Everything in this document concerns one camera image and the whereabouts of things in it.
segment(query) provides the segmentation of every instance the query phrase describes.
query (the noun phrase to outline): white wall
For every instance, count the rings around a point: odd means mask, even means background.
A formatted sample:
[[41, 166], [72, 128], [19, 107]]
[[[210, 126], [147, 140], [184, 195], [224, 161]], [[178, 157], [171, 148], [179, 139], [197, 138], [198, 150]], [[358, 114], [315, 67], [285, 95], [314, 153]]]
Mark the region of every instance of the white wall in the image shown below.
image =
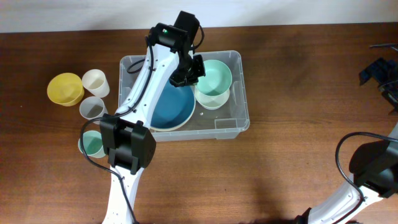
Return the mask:
[[203, 27], [398, 21], [398, 0], [4, 0], [0, 32], [148, 29], [180, 10]]

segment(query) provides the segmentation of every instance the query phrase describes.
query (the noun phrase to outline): mint green cup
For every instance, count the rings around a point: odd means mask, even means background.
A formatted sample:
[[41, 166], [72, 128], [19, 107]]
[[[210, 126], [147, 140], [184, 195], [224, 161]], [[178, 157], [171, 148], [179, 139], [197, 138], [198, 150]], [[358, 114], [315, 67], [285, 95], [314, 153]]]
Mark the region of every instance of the mint green cup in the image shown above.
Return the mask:
[[[80, 152], [83, 153], [80, 149], [80, 139], [77, 142], [77, 145]], [[91, 156], [94, 158], [102, 158], [105, 156], [104, 146], [102, 145], [101, 133], [97, 131], [86, 131], [83, 134], [83, 145], [85, 147], [87, 156]]]
[[195, 88], [206, 96], [220, 96], [229, 90], [232, 84], [232, 73], [226, 64], [219, 60], [207, 60], [204, 77], [199, 77]]

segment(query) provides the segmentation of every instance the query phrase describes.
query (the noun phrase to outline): blue plate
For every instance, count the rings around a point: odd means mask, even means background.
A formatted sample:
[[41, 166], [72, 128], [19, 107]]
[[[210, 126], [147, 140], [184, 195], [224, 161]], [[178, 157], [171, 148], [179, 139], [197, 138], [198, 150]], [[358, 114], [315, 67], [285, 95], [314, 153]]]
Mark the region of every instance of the blue plate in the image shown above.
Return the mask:
[[174, 87], [167, 81], [156, 104], [150, 126], [157, 131], [172, 131], [183, 126], [195, 110], [190, 86]]

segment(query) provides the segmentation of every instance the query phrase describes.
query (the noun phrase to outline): yellow bowl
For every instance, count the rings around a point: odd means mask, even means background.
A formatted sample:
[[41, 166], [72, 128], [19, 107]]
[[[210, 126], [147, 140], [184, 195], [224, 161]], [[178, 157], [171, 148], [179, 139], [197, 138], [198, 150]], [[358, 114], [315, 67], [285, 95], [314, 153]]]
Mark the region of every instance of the yellow bowl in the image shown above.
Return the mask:
[[54, 77], [48, 87], [50, 100], [62, 106], [73, 106], [85, 94], [81, 78], [73, 73], [63, 73]]

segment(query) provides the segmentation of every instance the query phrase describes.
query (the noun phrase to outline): gray bin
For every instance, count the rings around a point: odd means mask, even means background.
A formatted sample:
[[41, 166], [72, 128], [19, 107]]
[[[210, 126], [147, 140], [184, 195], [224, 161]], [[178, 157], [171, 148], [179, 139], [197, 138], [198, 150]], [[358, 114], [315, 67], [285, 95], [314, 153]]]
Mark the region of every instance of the gray bin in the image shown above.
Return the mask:
[[[181, 128], [169, 132], [151, 129], [156, 141], [234, 139], [250, 125], [241, 55], [234, 50], [198, 54], [202, 55], [203, 60], [220, 60], [229, 67], [232, 72], [229, 100], [217, 110], [207, 110], [196, 103], [191, 119]], [[144, 55], [125, 56], [120, 61], [119, 106], [128, 96], [138, 76], [138, 73], [128, 74], [126, 68], [144, 57]]]

